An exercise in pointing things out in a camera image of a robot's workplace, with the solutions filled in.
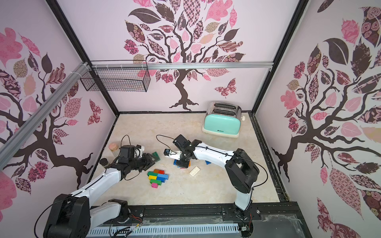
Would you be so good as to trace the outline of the dark green brick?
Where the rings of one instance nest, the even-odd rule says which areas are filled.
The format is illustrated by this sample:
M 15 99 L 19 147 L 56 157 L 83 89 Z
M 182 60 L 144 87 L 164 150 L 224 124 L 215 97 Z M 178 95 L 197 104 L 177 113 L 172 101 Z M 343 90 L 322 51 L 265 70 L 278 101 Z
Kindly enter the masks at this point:
M 160 161 L 160 157 L 157 152 L 152 153 L 152 159 L 154 162 Z
M 147 175 L 149 176 L 149 177 L 157 177 L 157 173 L 154 173 L 154 172 L 148 172 L 147 173 Z

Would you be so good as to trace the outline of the light green lego brick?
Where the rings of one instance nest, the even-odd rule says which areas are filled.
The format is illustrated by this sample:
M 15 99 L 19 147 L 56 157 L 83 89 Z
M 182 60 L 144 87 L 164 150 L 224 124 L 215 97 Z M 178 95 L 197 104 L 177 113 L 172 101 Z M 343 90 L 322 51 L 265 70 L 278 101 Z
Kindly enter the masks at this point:
M 156 183 L 156 184 L 158 184 L 158 185 L 161 185 L 161 184 L 162 184 L 162 181 L 160 181 L 160 180 L 156 180 L 156 179 L 151 179 L 151 180 L 150 180 L 150 183 Z

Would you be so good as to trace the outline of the light blue brick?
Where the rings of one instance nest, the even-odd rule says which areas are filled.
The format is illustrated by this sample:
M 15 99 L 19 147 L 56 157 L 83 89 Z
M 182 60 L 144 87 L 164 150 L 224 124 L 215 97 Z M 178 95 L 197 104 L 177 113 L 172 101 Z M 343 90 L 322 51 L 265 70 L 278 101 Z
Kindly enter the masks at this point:
M 164 178 L 164 179 L 166 179 L 166 180 L 169 179 L 169 176 L 168 176 L 167 174 L 157 174 L 157 177 L 158 177 L 158 178 Z

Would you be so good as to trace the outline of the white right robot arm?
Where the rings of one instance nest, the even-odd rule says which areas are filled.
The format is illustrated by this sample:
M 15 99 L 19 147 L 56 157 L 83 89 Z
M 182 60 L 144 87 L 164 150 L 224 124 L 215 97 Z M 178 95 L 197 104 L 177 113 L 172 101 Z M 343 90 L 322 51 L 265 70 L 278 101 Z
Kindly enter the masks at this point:
M 234 205 L 241 211 L 249 209 L 255 187 L 265 184 L 269 179 L 267 170 L 254 162 L 243 149 L 218 149 L 197 139 L 189 141 L 183 135 L 175 138 L 173 144 L 178 150 L 165 149 L 164 155 L 176 160 L 180 168 L 188 168 L 191 159 L 204 160 L 224 168 L 237 191 Z

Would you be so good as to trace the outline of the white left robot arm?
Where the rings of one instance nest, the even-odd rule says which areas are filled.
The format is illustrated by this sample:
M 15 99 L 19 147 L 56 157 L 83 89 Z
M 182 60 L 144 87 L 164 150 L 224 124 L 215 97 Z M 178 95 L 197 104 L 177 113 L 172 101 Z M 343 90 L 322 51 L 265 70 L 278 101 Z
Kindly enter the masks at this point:
M 100 164 L 106 167 L 104 173 L 70 194 L 60 194 L 46 208 L 50 213 L 43 237 L 84 238 L 90 230 L 108 220 L 118 217 L 128 219 L 130 211 L 127 201 L 114 199 L 96 208 L 92 208 L 92 205 L 132 170 L 146 171 L 157 161 L 158 158 L 149 153 L 134 159 L 117 157 L 112 163 L 102 158 Z

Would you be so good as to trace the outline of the white lego plate brick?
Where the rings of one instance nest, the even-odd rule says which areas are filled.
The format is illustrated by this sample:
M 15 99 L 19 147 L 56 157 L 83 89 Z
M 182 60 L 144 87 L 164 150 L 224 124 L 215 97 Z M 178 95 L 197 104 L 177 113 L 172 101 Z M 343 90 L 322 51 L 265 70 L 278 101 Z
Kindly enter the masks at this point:
M 200 168 L 196 166 L 189 172 L 189 175 L 194 178 L 199 172 Z

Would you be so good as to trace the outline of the cork stoppered glass bottle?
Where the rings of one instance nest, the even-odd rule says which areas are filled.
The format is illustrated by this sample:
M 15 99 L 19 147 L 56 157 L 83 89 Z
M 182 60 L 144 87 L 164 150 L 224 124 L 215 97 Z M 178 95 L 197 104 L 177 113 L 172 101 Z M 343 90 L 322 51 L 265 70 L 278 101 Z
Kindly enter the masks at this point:
M 116 158 L 119 156 L 120 154 L 120 147 L 117 143 L 110 143 L 109 146 L 108 146 L 109 150 L 111 151 L 111 153 L 113 154 L 113 156 Z

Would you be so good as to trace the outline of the small dark labelled bottle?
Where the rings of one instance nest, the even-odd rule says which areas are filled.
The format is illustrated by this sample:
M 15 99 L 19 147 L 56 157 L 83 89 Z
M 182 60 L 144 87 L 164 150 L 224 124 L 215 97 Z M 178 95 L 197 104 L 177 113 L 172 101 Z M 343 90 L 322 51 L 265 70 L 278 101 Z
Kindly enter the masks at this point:
M 108 161 L 106 158 L 102 158 L 102 159 L 100 159 L 99 164 L 100 164 L 103 168 L 105 168 L 105 169 L 109 168 L 109 166 L 110 166 L 110 163 L 109 163 L 109 161 Z

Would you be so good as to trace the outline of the mint green toaster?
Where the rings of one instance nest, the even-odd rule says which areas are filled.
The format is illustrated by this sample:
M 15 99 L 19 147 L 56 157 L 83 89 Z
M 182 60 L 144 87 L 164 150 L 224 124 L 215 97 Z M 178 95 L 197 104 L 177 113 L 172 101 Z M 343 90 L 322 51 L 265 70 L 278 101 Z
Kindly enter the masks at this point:
M 222 137 L 238 138 L 244 120 L 240 106 L 214 101 L 206 111 L 202 131 Z

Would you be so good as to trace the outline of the white vented base strip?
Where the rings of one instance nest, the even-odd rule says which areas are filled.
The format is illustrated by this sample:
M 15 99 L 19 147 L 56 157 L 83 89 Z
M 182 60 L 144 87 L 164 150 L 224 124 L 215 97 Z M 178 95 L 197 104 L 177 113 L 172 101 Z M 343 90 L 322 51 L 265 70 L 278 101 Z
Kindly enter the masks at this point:
M 210 235 L 210 234 L 240 234 L 238 224 L 191 224 L 191 225 L 143 225 L 97 227 L 91 230 L 88 238 L 117 237 L 169 237 L 174 235 Z

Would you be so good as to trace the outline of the aluminium rail back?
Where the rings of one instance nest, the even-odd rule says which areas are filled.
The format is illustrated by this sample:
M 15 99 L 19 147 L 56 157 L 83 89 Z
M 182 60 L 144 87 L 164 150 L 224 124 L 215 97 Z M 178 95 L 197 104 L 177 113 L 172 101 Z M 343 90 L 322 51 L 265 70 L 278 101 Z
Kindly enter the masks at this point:
M 269 61 L 252 61 L 252 62 L 208 62 L 208 63 L 112 63 L 95 64 L 92 62 L 93 69 L 130 69 L 140 68 L 147 70 L 159 69 L 209 69 L 209 68 L 272 68 L 274 63 Z

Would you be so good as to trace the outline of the aluminium rail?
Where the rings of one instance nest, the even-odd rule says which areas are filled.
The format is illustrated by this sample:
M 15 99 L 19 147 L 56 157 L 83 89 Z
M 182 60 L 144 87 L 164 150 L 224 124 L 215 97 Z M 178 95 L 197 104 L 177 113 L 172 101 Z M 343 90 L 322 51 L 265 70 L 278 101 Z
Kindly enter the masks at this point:
M 82 62 L 71 72 L 66 80 L 56 89 L 56 91 L 40 106 L 37 111 L 20 127 L 1 147 L 1 169 L 3 169 L 14 157 L 16 152 L 28 140 L 43 120 L 49 115 L 55 106 L 61 101 L 66 93 L 80 78 L 89 71 L 88 63 Z
M 130 69 L 140 68 L 147 70 L 159 69 L 209 69 L 209 68 L 272 68 L 274 63 L 269 61 L 252 61 L 252 62 L 208 62 L 208 63 L 112 63 L 95 64 L 92 62 L 93 69 Z

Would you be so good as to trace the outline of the aluminium rail left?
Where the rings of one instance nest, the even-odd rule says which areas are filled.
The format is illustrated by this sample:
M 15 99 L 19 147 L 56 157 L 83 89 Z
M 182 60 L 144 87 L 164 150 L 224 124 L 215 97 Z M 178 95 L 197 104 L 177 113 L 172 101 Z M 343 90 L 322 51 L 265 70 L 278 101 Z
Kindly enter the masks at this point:
M 3 169 L 14 157 L 16 152 L 28 140 L 43 120 L 49 115 L 55 106 L 61 101 L 66 93 L 80 78 L 89 71 L 88 63 L 82 62 L 71 72 L 66 80 L 56 89 L 56 91 L 40 106 L 37 111 L 20 127 L 1 147 L 1 169 Z

